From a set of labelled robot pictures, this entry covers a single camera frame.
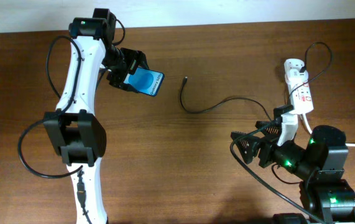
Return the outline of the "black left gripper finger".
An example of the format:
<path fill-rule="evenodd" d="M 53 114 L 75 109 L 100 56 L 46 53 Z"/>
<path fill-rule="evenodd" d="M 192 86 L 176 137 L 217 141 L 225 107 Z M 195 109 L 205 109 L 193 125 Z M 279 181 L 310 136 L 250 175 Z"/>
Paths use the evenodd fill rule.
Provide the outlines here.
<path fill-rule="evenodd" d="M 134 93 L 138 93 L 139 92 L 131 84 L 122 83 L 122 84 L 120 84 L 119 88 L 124 90 L 124 91 L 131 91 L 131 92 L 134 92 Z"/>
<path fill-rule="evenodd" d="M 140 62 L 140 66 L 146 70 L 149 69 L 148 63 L 147 63 L 147 59 L 146 58 L 142 58 L 141 62 Z"/>

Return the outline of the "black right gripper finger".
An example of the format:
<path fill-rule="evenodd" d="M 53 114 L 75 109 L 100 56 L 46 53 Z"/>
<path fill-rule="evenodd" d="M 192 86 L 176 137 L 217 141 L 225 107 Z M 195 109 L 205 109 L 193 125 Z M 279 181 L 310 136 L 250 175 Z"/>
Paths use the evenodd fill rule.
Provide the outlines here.
<path fill-rule="evenodd" d="M 255 124 L 257 129 L 261 129 L 263 135 L 279 135 L 279 127 L 271 121 L 257 121 Z"/>
<path fill-rule="evenodd" d="M 246 164 L 250 164 L 258 155 L 262 140 L 260 137 L 249 135 L 242 132 L 233 131 L 231 133 L 231 139 L 237 140 L 236 145 L 241 153 L 243 161 Z"/>

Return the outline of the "blue Galaxy smartphone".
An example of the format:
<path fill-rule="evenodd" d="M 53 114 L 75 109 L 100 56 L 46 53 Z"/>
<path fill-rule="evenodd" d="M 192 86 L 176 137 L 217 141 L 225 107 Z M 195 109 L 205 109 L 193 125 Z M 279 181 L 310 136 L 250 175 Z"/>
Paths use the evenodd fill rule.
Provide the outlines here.
<path fill-rule="evenodd" d="M 138 93 L 156 96 L 164 80 L 164 76 L 161 72 L 138 67 L 133 75 L 127 74 L 124 84 L 133 87 Z"/>

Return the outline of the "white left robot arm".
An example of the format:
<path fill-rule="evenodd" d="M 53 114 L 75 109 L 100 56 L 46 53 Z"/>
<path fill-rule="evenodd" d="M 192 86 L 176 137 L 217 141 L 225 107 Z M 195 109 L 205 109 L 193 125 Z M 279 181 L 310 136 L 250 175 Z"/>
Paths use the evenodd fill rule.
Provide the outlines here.
<path fill-rule="evenodd" d="M 45 113 L 47 134 L 71 177 L 77 223 L 107 223 L 100 167 L 106 131 L 95 116 L 95 94 L 101 67 L 115 88 L 156 96 L 164 74 L 150 70 L 139 50 L 118 49 L 114 40 L 118 19 L 77 17 L 69 26 L 71 59 L 66 84 L 54 112 Z"/>

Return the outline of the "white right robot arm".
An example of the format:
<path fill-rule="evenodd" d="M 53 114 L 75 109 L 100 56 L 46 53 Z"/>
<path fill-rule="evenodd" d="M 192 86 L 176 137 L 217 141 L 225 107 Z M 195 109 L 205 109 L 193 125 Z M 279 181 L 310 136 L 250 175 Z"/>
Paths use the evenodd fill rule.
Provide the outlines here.
<path fill-rule="evenodd" d="M 341 130 L 317 126 L 306 148 L 297 145 L 293 138 L 283 140 L 288 127 L 278 121 L 258 121 L 256 131 L 232 132 L 230 150 L 239 150 L 234 158 L 246 168 L 254 157 L 259 166 L 277 165 L 297 176 L 301 181 L 301 204 L 271 187 L 256 173 L 250 171 L 257 181 L 271 192 L 309 216 L 318 223 L 355 223 L 355 192 L 343 179 L 344 164 L 348 156 L 346 135 Z"/>

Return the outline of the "white charger adapter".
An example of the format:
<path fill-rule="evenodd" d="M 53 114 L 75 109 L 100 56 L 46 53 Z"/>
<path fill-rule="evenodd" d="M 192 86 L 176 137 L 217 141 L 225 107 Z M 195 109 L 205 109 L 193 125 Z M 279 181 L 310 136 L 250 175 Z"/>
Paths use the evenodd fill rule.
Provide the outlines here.
<path fill-rule="evenodd" d="M 308 81 L 308 72 L 300 73 L 297 69 L 285 72 L 285 81 L 288 85 L 302 84 Z"/>

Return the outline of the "white power strip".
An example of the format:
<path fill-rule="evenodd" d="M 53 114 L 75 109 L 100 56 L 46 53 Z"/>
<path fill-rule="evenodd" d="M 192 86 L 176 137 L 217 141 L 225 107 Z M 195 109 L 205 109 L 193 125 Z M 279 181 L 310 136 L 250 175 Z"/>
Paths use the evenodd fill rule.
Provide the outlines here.
<path fill-rule="evenodd" d="M 293 69 L 300 71 L 304 66 L 304 62 L 300 59 L 289 58 L 284 62 L 285 72 Z M 288 85 L 289 100 L 294 109 L 293 114 L 307 114 L 313 110 L 313 100 L 310 93 L 309 84 Z"/>

